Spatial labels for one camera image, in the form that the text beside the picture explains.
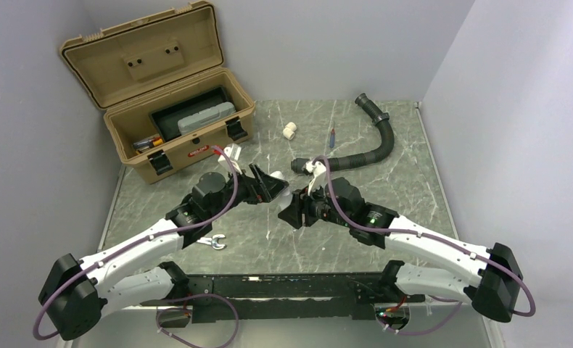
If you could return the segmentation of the white remote control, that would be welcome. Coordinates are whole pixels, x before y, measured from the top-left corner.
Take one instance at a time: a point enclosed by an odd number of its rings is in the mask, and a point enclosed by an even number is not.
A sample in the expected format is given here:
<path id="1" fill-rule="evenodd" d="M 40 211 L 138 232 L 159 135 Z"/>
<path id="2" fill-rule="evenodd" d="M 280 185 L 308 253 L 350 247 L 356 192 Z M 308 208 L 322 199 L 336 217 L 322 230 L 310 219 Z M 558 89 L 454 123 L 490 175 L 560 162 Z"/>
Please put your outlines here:
<path id="1" fill-rule="evenodd" d="M 270 174 L 271 182 L 268 191 L 273 200 L 286 199 L 291 195 L 289 183 L 285 180 L 284 174 L 281 171 L 274 171 Z"/>

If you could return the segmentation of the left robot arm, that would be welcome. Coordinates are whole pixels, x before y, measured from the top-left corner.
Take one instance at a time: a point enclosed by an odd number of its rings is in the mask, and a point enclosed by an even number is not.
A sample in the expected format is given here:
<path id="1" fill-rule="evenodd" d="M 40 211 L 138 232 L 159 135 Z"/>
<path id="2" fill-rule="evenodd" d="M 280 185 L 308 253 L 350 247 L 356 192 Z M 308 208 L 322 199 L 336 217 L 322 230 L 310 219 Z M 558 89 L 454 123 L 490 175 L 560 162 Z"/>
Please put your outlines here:
<path id="1" fill-rule="evenodd" d="M 251 175 L 228 165 L 229 174 L 205 173 L 179 205 L 145 231 L 102 252 L 58 258 L 38 295 L 41 311 L 33 327 L 48 316 L 59 336 L 72 341 L 90 331 L 102 318 L 131 305 L 165 300 L 176 305 L 187 295 L 189 279 L 174 262 L 163 262 L 144 273 L 153 260 L 198 242 L 213 221 L 240 203 L 277 200 L 289 187 L 280 173 L 267 174 L 251 164 Z"/>

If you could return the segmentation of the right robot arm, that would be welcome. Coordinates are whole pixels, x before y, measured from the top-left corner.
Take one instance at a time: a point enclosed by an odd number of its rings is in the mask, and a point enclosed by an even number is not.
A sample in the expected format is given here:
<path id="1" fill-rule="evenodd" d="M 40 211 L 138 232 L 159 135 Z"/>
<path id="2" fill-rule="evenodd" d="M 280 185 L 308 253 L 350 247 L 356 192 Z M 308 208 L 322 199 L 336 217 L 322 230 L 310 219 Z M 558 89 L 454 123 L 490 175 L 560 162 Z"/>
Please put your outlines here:
<path id="1" fill-rule="evenodd" d="M 278 217 L 295 229 L 322 220 L 348 228 L 367 246 L 407 252 L 432 263 L 432 268 L 423 268 L 388 262 L 378 283 L 379 293 L 388 301 L 421 294 L 465 302 L 500 323 L 520 313 L 515 306 L 523 275 L 512 249 L 504 244 L 487 248 L 434 232 L 394 210 L 366 202 L 345 178 L 314 191 L 288 191 L 279 206 Z"/>

